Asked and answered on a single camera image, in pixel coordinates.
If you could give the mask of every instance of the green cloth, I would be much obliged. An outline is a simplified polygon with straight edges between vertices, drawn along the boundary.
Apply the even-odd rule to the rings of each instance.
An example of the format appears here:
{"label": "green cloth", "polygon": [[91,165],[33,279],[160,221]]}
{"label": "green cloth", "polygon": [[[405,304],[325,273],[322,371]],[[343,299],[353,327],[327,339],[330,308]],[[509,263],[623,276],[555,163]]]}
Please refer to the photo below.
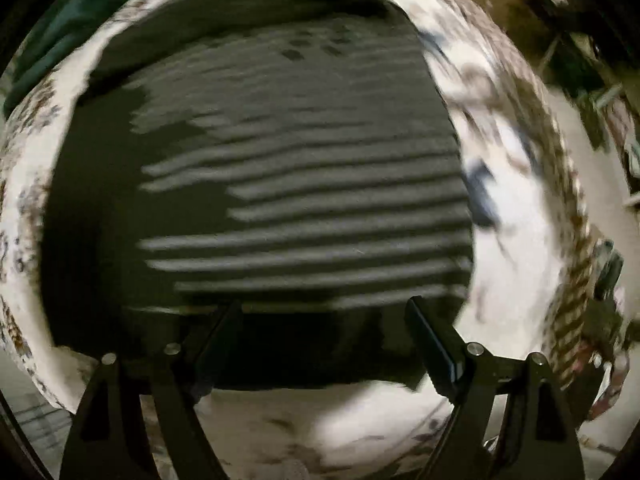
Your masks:
{"label": "green cloth", "polygon": [[37,83],[128,0],[56,0],[33,27],[16,61],[14,83],[4,102],[4,116]]}

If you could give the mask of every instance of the dark green fabric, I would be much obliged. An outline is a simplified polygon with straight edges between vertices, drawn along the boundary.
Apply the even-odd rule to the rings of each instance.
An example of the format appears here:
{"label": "dark green fabric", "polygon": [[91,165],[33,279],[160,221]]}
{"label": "dark green fabric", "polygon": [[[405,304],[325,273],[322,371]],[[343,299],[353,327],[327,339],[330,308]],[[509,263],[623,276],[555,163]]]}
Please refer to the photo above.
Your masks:
{"label": "dark green fabric", "polygon": [[14,84],[4,102],[8,117],[37,83],[127,0],[57,0],[38,20],[17,59]]}

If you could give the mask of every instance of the round bolt head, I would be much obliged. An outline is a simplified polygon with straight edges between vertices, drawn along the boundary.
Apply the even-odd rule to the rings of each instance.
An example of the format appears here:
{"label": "round bolt head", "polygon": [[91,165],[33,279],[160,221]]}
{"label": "round bolt head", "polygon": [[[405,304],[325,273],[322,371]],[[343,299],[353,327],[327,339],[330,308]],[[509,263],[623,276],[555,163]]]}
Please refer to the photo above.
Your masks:
{"label": "round bolt head", "polygon": [[108,353],[108,354],[105,354],[105,355],[103,355],[103,356],[102,356],[101,361],[102,361],[102,364],[103,364],[103,365],[107,365],[107,366],[108,366],[108,365],[112,365],[112,364],[114,364],[114,362],[116,362],[116,359],[117,359],[117,358],[118,358],[118,357],[117,357],[117,355],[116,355],[116,354],[114,354],[114,353]]}
{"label": "round bolt head", "polygon": [[546,364],[546,357],[544,354],[541,354],[540,352],[533,352],[533,354],[531,354],[531,360],[535,362],[535,364],[540,366]]}
{"label": "round bolt head", "polygon": [[181,349],[180,343],[169,343],[164,347],[164,353],[166,355],[178,355]]}
{"label": "round bolt head", "polygon": [[480,343],[469,343],[466,346],[466,349],[471,355],[478,356],[484,353],[484,346],[482,346]]}

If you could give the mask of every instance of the silver screw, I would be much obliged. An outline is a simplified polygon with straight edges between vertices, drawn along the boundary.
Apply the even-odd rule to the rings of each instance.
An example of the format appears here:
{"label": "silver screw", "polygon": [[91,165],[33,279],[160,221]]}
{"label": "silver screw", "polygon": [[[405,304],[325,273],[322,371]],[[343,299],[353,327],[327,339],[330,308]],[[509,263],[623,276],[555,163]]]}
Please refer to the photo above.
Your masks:
{"label": "silver screw", "polygon": [[118,357],[117,357],[116,354],[108,353],[108,354],[105,354],[105,355],[102,356],[101,361],[102,361],[103,365],[107,365],[108,366],[108,365],[114,364],[114,362],[116,362],[117,358]]}
{"label": "silver screw", "polygon": [[180,343],[169,343],[164,347],[164,353],[167,355],[178,355],[182,350]]}
{"label": "silver screw", "polygon": [[482,355],[484,353],[484,346],[480,343],[469,343],[466,346],[466,349],[469,350],[471,355]]}
{"label": "silver screw", "polygon": [[535,364],[540,366],[546,364],[546,357],[544,354],[541,354],[540,352],[533,352],[533,354],[531,354],[531,360],[535,362]]}

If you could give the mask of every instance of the green object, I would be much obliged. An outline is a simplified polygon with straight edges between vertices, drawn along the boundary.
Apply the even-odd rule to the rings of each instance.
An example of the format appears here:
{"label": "green object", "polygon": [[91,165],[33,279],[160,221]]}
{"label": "green object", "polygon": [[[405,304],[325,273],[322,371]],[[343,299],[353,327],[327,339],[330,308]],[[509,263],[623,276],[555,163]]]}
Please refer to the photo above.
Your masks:
{"label": "green object", "polygon": [[4,102],[4,116],[128,0],[56,0],[33,27],[17,59],[14,83]]}

